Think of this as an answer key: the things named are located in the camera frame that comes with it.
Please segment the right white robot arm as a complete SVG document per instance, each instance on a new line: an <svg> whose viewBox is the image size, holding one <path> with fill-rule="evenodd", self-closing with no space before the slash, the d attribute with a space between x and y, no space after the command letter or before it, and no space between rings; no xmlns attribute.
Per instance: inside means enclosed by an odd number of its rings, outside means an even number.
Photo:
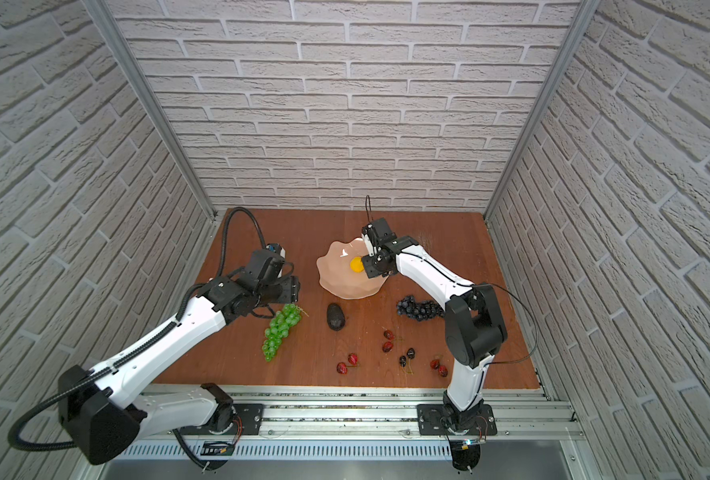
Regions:
<svg viewBox="0 0 710 480"><path fill-rule="evenodd" d="M494 286L474 284L435 260L410 236L397 236L383 218L362 229L368 277L398 273L422 287L444 310L445 339L455 359L444 393L442 421L461 432L482 417L482 390L490 365L508 338Z"/></svg>

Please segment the green grape bunch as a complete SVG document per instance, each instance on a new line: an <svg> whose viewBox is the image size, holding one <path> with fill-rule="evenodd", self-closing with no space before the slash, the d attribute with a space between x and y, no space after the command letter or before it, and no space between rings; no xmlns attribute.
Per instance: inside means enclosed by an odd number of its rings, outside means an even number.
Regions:
<svg viewBox="0 0 710 480"><path fill-rule="evenodd" d="M287 304L270 320L262 344L262 352L266 362L271 362L276 357L291 329L300 323L305 314L306 312L298 305Z"/></svg>

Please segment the dark blue grape bunch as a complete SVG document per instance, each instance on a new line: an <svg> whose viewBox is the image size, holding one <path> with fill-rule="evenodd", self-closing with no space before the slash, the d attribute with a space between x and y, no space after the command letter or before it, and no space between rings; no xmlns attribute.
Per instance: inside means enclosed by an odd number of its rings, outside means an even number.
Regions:
<svg viewBox="0 0 710 480"><path fill-rule="evenodd" d="M399 315L418 322L428 321L436 317L443 318L445 311L435 300L418 301L413 295L408 295L399 300L396 305Z"/></svg>

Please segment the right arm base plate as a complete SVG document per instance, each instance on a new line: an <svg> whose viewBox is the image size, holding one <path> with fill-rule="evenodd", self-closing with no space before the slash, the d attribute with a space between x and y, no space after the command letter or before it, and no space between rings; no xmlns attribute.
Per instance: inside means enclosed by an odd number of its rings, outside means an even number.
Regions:
<svg viewBox="0 0 710 480"><path fill-rule="evenodd" d="M419 404L416 410L421 436L472 435L483 438L498 434L493 409L485 403L465 411L458 411L452 404Z"/></svg>

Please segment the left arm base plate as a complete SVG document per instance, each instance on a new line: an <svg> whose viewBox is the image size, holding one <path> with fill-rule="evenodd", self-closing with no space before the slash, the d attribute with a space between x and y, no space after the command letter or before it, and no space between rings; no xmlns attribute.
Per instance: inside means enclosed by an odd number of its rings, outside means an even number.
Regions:
<svg viewBox="0 0 710 480"><path fill-rule="evenodd" d="M238 428L243 435L258 435L263 421L264 405L261 403L238 403L230 407L218 407L214 415L203 425L180 428L183 435L232 435Z"/></svg>

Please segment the pink wavy fruit bowl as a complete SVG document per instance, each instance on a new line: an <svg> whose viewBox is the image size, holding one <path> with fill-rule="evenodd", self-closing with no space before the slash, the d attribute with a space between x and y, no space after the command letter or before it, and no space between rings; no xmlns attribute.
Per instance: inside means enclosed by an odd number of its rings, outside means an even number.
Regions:
<svg viewBox="0 0 710 480"><path fill-rule="evenodd" d="M328 252L316 260L320 285L344 300L359 300L377 294L386 283L386 277L369 278L367 274L350 269L353 257L363 257L368 251L362 238L348 243L334 241Z"/></svg>

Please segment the black avocado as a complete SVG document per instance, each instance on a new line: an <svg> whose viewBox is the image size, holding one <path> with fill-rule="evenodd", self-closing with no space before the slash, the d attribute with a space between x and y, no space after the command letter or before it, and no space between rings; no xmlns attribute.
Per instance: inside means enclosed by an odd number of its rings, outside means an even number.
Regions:
<svg viewBox="0 0 710 480"><path fill-rule="evenodd" d="M346 325L346 316L337 303L331 303L327 307L326 321L328 327L333 331L341 331Z"/></svg>

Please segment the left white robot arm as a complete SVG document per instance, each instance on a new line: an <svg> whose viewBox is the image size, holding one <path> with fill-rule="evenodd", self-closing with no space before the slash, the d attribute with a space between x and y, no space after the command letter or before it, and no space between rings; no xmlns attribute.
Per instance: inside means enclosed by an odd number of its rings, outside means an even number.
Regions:
<svg viewBox="0 0 710 480"><path fill-rule="evenodd" d="M64 372L59 421L90 464L106 463L135 441L182 427L222 433L239 425L233 399L214 383L161 397L143 390L202 340L255 308L295 303L297 277L282 272L285 251L269 244L253 252L236 278L220 276L198 288L172 316L119 354L85 370Z"/></svg>

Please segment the yellow lemon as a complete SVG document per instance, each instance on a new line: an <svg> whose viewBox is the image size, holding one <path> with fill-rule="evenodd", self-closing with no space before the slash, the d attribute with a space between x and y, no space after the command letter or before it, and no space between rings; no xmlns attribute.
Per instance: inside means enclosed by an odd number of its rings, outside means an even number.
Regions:
<svg viewBox="0 0 710 480"><path fill-rule="evenodd" d="M355 273L362 273L365 271L365 267L361 257L353 257L350 261L350 269Z"/></svg>

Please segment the dark cherry pair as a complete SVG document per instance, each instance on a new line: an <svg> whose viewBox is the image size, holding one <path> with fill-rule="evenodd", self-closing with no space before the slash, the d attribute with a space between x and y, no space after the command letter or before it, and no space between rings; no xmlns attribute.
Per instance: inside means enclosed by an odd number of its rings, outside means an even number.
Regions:
<svg viewBox="0 0 710 480"><path fill-rule="evenodd" d="M403 368L408 368L411 361L416 357L416 351L414 348L409 348L404 355L399 358L399 364Z"/></svg>

